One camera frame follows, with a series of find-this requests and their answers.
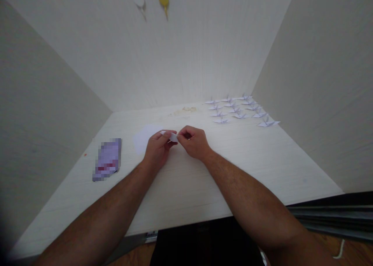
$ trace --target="paper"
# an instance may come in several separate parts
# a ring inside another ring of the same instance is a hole
[[[222,106],[214,105],[213,107],[210,107],[209,110],[219,110],[221,108],[222,108]]]
[[[232,107],[232,108],[236,108],[236,107],[238,107],[238,106],[236,105],[236,102],[230,102],[230,103],[228,103],[228,104],[225,104],[224,106],[225,106],[225,107]]]
[[[106,177],[110,177],[119,170],[121,149],[121,138],[101,143],[101,149],[98,150],[96,168],[92,174],[92,181],[104,181]]]
[[[243,118],[247,118],[249,116],[247,114],[241,114],[241,112],[239,111],[238,113],[236,113],[234,115],[234,117],[239,118],[239,119],[243,119]]]
[[[260,110],[262,107],[258,104],[256,107],[247,107],[248,110],[251,110],[251,111],[256,111],[256,110]]]
[[[164,135],[164,134],[166,133],[166,131],[162,130],[160,133],[161,133],[162,135]],[[172,142],[178,142],[178,141],[179,141],[179,140],[178,140],[178,136],[177,136],[175,133],[172,133],[172,132],[171,132],[170,141],[172,141]]]
[[[235,102],[233,102],[233,103],[231,102],[231,103],[225,104],[224,107],[232,107],[233,108],[235,105],[236,105]]]
[[[266,116],[263,119],[263,121],[264,122],[259,123],[258,126],[260,126],[260,127],[270,127],[272,125],[277,125],[277,124],[280,123],[280,122],[277,122],[277,121],[269,122],[269,116],[268,116],[268,114],[266,114]]]
[[[228,119],[223,119],[222,117],[220,117],[219,120],[214,120],[214,122],[216,123],[227,123],[229,120]]]
[[[211,101],[207,101],[207,102],[205,102],[205,104],[214,104],[215,105],[218,102],[220,102],[220,100],[213,100],[213,98],[211,97]]]
[[[261,118],[261,117],[263,117],[263,116],[265,116],[267,113],[257,113],[257,114],[255,114],[255,115],[253,115],[252,117],[253,118]]]
[[[143,154],[146,151],[149,138],[162,129],[163,126],[148,124],[140,132],[137,132],[133,136],[133,145],[135,146],[136,153],[138,155]]]
[[[267,114],[266,112],[261,113],[260,111],[261,111],[261,108],[257,108],[256,114],[253,115],[253,118],[261,118]]]
[[[242,95],[242,97],[235,98],[236,100],[249,100],[251,99],[252,96],[246,96],[245,94]]]
[[[242,105],[254,105],[256,104],[255,100],[247,100],[246,102],[242,102],[241,103]]]
[[[240,111],[240,107],[238,106],[233,106],[232,108],[233,110],[228,111],[228,113],[238,113]]]
[[[216,110],[216,114],[212,114],[210,116],[225,116],[225,115],[226,115],[226,113],[223,113],[223,111],[220,111],[220,113],[219,113],[219,111]]]
[[[225,99],[223,99],[222,100],[223,102],[232,102],[232,101],[234,101],[234,99],[233,98],[229,98],[229,95],[225,98]]]

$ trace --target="hand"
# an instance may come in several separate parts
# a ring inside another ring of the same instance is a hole
[[[178,144],[169,140],[171,132],[176,134],[175,130],[166,130],[164,135],[157,132],[149,138],[142,163],[155,173],[166,163],[170,148]]]
[[[202,129],[187,125],[179,131],[178,140],[191,157],[201,161],[213,152]]]

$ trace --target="white paper crane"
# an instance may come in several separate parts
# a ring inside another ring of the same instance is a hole
[[[245,94],[242,95],[242,97],[235,98],[236,100],[249,100],[252,96],[246,96]]]
[[[207,102],[205,102],[205,104],[216,104],[216,103],[219,103],[220,102],[220,100],[213,100],[213,97],[211,97],[211,101],[207,101]]]
[[[228,104],[225,104],[224,107],[237,108],[238,106],[236,105],[236,102],[231,101]]]
[[[214,122],[216,123],[227,123],[229,120],[228,119],[223,119],[223,117],[221,116],[219,120],[214,120]]]
[[[228,113],[238,113],[241,109],[238,106],[232,106],[233,110],[228,111]]]
[[[216,110],[216,114],[212,114],[212,115],[210,115],[210,116],[219,116],[219,117],[222,117],[222,116],[225,116],[225,115],[227,115],[226,113],[223,113],[223,111],[218,111],[218,110]]]
[[[256,114],[253,115],[253,118],[261,118],[263,116],[265,116],[267,113],[266,112],[261,112],[262,108],[257,108],[256,109]]]
[[[243,118],[247,118],[249,116],[247,114],[241,114],[241,111],[239,111],[238,113],[236,113],[234,115],[234,117],[239,118],[239,119],[243,119]]]
[[[209,110],[219,110],[219,109],[221,109],[222,108],[222,106],[219,106],[219,105],[214,105],[213,107],[210,107],[209,108]]]
[[[256,104],[255,100],[251,100],[251,96],[249,96],[250,98],[246,100],[246,102],[242,102],[241,104],[242,105],[254,105]]]
[[[280,123],[280,122],[277,122],[277,121],[269,122],[268,114],[266,114],[266,116],[263,118],[263,121],[264,122],[259,123],[258,126],[260,126],[260,127],[270,127],[272,125],[277,125],[277,124]]]
[[[233,102],[235,99],[234,98],[229,98],[229,94],[227,95],[226,99],[223,99],[222,101],[223,102],[228,102],[228,103],[231,103]]]
[[[260,110],[261,108],[262,107],[259,104],[257,104],[255,107],[254,106],[250,106],[250,107],[247,107],[246,109],[251,110],[251,111],[256,111],[258,109]]]

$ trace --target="pixelated object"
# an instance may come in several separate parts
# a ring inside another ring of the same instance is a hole
[[[93,181],[104,181],[110,177],[120,167],[120,152],[122,148],[122,139],[111,139],[110,142],[101,143],[101,149],[98,150],[98,159],[96,168],[93,172]]]

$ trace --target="dark pants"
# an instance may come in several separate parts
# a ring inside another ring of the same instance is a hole
[[[222,262],[264,265],[258,246],[234,217],[160,230],[150,266]]]

